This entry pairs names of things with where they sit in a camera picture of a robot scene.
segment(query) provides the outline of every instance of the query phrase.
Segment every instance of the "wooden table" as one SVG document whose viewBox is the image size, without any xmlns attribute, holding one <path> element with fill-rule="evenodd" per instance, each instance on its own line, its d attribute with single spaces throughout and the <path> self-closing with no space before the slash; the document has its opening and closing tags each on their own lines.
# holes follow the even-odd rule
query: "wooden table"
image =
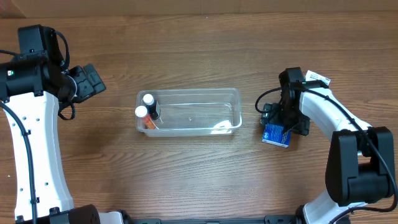
<svg viewBox="0 0 398 224">
<path fill-rule="evenodd" d="M 335 96 L 398 142 L 398 13 L 11 19 L 0 49 L 19 51 L 17 28 L 42 24 L 68 40 L 71 66 L 95 65 L 107 86 L 59 120 L 65 178 L 80 207 L 133 218 L 233 218 L 293 213 L 325 189 L 330 143 L 312 123 L 289 148 L 261 142 L 254 102 L 301 67 L 331 78 Z M 0 62 L 10 58 L 0 55 Z M 140 90 L 234 87 L 244 125 L 232 136 L 148 138 L 135 127 Z M 262 103 L 279 100 L 277 94 Z M 0 113 L 0 221 L 14 223 L 16 171 Z M 391 199 L 376 204 L 388 207 Z M 398 212 L 358 212 L 354 223 L 396 223 Z"/>
</svg>

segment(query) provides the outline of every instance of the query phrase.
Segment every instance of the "white label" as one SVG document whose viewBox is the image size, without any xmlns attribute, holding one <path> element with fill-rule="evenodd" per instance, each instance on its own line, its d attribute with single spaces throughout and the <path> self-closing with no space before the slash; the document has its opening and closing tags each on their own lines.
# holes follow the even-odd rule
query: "white label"
<svg viewBox="0 0 398 224">
<path fill-rule="evenodd" d="M 323 81 L 326 85 L 329 85 L 331 80 L 327 77 L 323 77 L 311 70 L 307 71 L 307 74 L 305 75 L 305 81 L 314 81 L 314 80 L 321 80 Z"/>
</svg>

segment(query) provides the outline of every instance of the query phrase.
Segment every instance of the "bottle cap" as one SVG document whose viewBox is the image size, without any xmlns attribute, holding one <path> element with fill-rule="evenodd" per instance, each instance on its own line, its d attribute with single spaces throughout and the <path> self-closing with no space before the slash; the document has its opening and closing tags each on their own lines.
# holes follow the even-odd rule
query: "bottle cap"
<svg viewBox="0 0 398 224">
<path fill-rule="evenodd" d="M 136 116 L 144 118 L 148 114 L 148 109 L 145 106 L 139 106 L 136 108 Z"/>
<path fill-rule="evenodd" d="M 145 94 L 145 96 L 142 98 L 142 100 L 148 106 L 153 105 L 155 103 L 155 99 L 151 94 Z"/>
</svg>

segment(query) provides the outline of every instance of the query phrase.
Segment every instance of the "plastic container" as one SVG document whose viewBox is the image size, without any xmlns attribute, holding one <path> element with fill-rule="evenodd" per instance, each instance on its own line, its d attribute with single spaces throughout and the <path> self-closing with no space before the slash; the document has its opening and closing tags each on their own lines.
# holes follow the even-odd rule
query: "plastic container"
<svg viewBox="0 0 398 224">
<path fill-rule="evenodd" d="M 143 90 L 136 106 L 150 93 L 159 102 L 157 129 L 147 129 L 136 118 L 136 128 L 149 137 L 232 134 L 243 124 L 241 96 L 235 88 L 194 90 Z"/>
</svg>

